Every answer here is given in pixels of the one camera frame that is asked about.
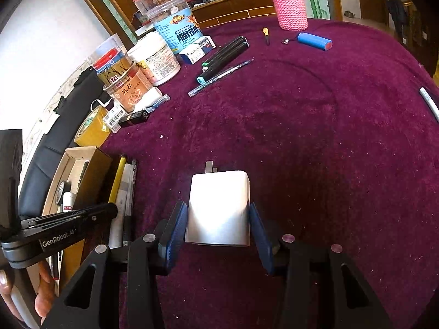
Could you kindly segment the left hand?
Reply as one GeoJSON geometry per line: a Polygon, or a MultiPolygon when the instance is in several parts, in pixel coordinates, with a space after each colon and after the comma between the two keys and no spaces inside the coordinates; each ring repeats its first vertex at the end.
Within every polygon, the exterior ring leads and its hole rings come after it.
{"type": "Polygon", "coordinates": [[[1,299],[10,313],[28,328],[41,328],[54,300],[55,281],[48,262],[43,259],[32,276],[28,270],[1,266],[1,299]]]}

